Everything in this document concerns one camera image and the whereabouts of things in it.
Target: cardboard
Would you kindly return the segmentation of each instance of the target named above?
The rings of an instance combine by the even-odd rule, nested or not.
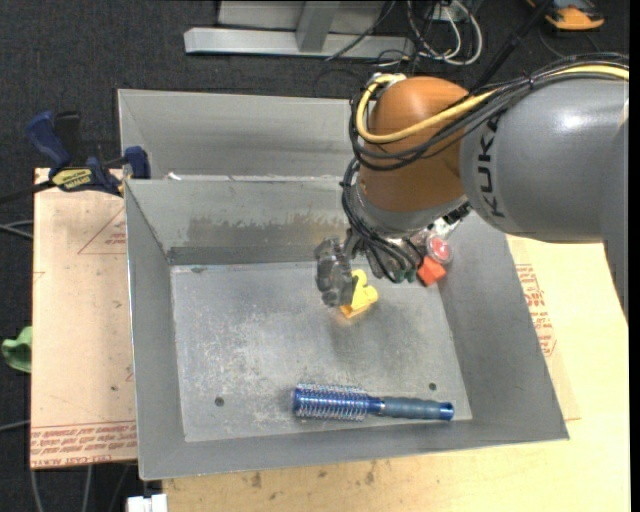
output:
[[[52,189],[34,218],[31,467],[133,460],[124,202]]]

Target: black cable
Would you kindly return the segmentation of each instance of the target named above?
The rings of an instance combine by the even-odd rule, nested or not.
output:
[[[358,162],[356,161],[356,159],[353,159],[347,166],[347,170],[344,176],[344,181],[342,182],[342,187],[343,187],[342,207],[345,214],[347,215],[349,224],[354,229],[354,231],[356,231],[356,233],[358,233],[361,236],[366,246],[368,246],[371,249],[375,248],[375,249],[381,250],[382,252],[384,252],[391,258],[393,258],[399,264],[403,272],[407,272],[409,270],[409,266],[413,266],[413,261],[411,260],[409,255],[397,245],[392,244],[388,240],[385,240],[384,238],[379,236],[377,233],[367,228],[362,223],[362,221],[357,218],[357,216],[355,215],[351,207],[349,194],[352,188],[351,182],[357,171],[357,167],[358,167]],[[391,276],[391,274],[387,271],[386,267],[382,265],[381,262],[379,262],[379,264],[381,269],[385,273],[386,277],[390,281],[394,283],[400,282],[397,279],[395,279],[395,277]]]
[[[25,427],[31,423],[30,420],[15,421],[13,423],[6,423],[0,425],[0,432],[6,432],[7,430],[13,430],[15,428]]]
[[[55,187],[50,181],[45,181],[43,183],[38,183],[37,185],[32,185],[29,188],[25,188],[22,190],[18,190],[17,192],[12,192],[11,194],[7,194],[6,196],[0,197],[0,204],[10,203],[11,201],[15,201],[16,199],[21,199],[23,197],[27,197],[38,192],[42,192],[43,190],[50,189]]]
[[[122,489],[122,485],[124,484],[124,480],[127,476],[127,473],[129,472],[129,469],[131,468],[131,466],[125,464],[124,470],[122,471],[122,474],[120,475],[120,479],[118,480],[118,483],[116,484],[116,489],[113,492],[113,497],[111,498],[111,503],[109,503],[109,508],[107,509],[107,512],[113,512],[116,503],[118,502],[118,499],[120,498],[120,490]]]
[[[360,43],[360,41],[362,41],[365,37],[367,37],[369,34],[371,34],[371,32],[373,32],[374,29],[378,25],[380,25],[380,23],[382,23],[382,21],[387,16],[389,16],[389,14],[391,13],[391,11],[395,7],[395,5],[396,5],[396,1],[389,2],[389,5],[387,6],[387,10],[383,14],[380,15],[380,17],[377,19],[377,21],[373,25],[371,25],[367,30],[365,30],[362,34],[360,34],[353,41],[351,41],[347,46],[342,48],[342,50],[339,50],[336,53],[334,53],[333,55],[331,55],[330,57],[327,57],[325,59],[325,62],[329,62],[329,61],[332,61],[334,59],[337,59],[338,57],[342,57],[349,50],[353,49],[357,44]]]
[[[26,238],[27,240],[33,240],[33,235],[31,233],[27,233],[26,231],[22,231],[20,229],[15,229],[8,225],[0,224],[0,231],[4,231],[5,233],[10,233],[12,235],[21,236],[22,238]]]
[[[91,477],[93,476],[93,465],[89,465],[87,468],[87,478],[84,484],[84,494],[82,496],[82,508],[81,512],[87,512],[89,505],[89,490],[91,489]]]
[[[354,123],[352,122],[350,126],[349,135],[353,145],[354,153],[356,154],[356,158],[362,164],[366,165],[372,170],[385,171],[385,170],[400,169],[408,165],[409,163],[416,161],[419,158],[425,157],[424,154],[428,149],[432,148],[435,144],[441,142],[445,138],[454,134],[456,131],[474,122],[474,120],[478,118],[479,114],[482,114],[483,112],[495,112],[495,110],[500,108],[501,102],[506,103],[507,101],[520,98],[526,94],[529,94],[533,90],[533,88],[537,89],[542,86],[549,85],[550,83],[556,82],[558,80],[568,80],[568,79],[586,78],[586,77],[610,78],[602,74],[597,74],[597,73],[594,74],[591,72],[577,72],[577,73],[574,72],[571,74],[557,75],[559,71],[570,69],[575,66],[582,66],[582,65],[585,65],[585,63],[607,64],[609,66],[619,67],[621,69],[628,69],[627,66],[621,63],[593,60],[594,56],[598,57],[600,55],[601,54],[585,54],[584,56],[572,57],[571,59],[562,59],[558,63],[542,68],[542,70],[536,72],[536,74],[532,75],[531,77],[521,77],[512,82],[507,82],[504,85],[502,85],[499,89],[493,92],[493,94],[485,101],[484,106],[477,108],[476,111],[467,112],[463,116],[459,117],[454,122],[447,125],[443,130],[438,132],[434,137],[432,137],[427,142],[403,151],[396,152],[396,153],[388,153],[388,152],[379,153],[377,151],[372,151],[366,148],[364,145],[360,144],[358,141],[359,135],[354,126]],[[626,56],[620,55],[620,54],[613,54],[613,55],[607,54],[607,56],[608,57],[613,56],[619,60],[622,60],[623,62],[627,60]],[[352,121],[356,115],[356,106],[358,101],[359,99],[356,98],[356,100],[354,100],[352,104]],[[370,158],[374,158],[378,160],[394,159],[394,160],[400,160],[400,161],[397,161],[394,164],[390,164],[390,165],[377,165],[377,164],[373,164],[372,162],[368,162],[366,159],[364,159],[362,157],[363,154],[369,156]],[[430,158],[435,154],[437,153],[427,155],[426,158]]]
[[[531,27],[533,27],[542,17],[545,15],[548,8],[554,0],[543,0],[533,11],[533,14],[523,23],[518,30],[512,32],[511,36],[505,41],[502,48],[498,51],[494,59],[489,66],[485,69],[484,73],[480,75],[480,78],[476,81],[475,85],[471,87],[470,93],[475,94],[476,91],[484,86],[491,80],[491,77],[500,69],[502,64],[509,58],[513,50],[515,50],[522,39],[527,35]]]

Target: hairbrush handle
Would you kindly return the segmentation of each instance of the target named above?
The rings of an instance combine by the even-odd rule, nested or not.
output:
[[[453,418],[450,402],[417,398],[368,395],[353,386],[298,384],[293,393],[293,412],[300,418],[320,420],[362,421],[369,414],[419,420]]]
[[[453,404],[450,402],[397,397],[385,397],[382,402],[384,405],[379,414],[392,418],[450,421],[454,413]]]

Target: clamp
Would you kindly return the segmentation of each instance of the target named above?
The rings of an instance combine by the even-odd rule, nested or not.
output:
[[[125,150],[124,156],[107,162],[111,165],[125,165],[123,180],[113,176],[107,166],[101,164],[95,156],[87,158],[84,166],[71,166],[72,156],[56,134],[51,117],[49,111],[37,114],[26,128],[29,141],[40,153],[48,156],[54,163],[49,171],[51,186],[57,186],[65,192],[94,190],[121,196],[124,179],[150,178],[149,160],[146,152],[140,146],[129,147]]]

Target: black carpet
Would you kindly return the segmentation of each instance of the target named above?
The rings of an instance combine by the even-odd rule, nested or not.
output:
[[[553,33],[544,25],[539,33],[536,27],[494,80],[534,71],[555,60],[553,52],[628,53],[629,0],[596,3],[607,15],[601,29],[587,36]],[[397,4],[376,32],[407,32],[404,2]],[[479,61],[463,68],[428,62],[422,69],[469,87],[530,14],[524,0],[481,2],[477,18],[485,48]],[[370,63],[340,59],[186,56],[183,33],[212,25],[214,15],[215,2],[0,2],[0,196],[28,187],[32,169],[48,164],[24,136],[40,111],[80,111],[83,151],[100,148],[110,159],[118,156],[118,88],[349,98],[372,72]],[[32,217],[31,198],[0,205],[0,224]],[[31,258],[28,240],[0,232],[0,339],[31,323]],[[0,425],[28,417],[29,376],[0,361]],[[0,432],[1,510],[36,510],[27,454],[27,428]],[[94,468],[88,510],[108,510],[122,474],[121,465]],[[122,496],[144,491],[136,474],[135,468],[125,474]],[[85,475],[85,468],[38,472],[44,509],[80,510]]]

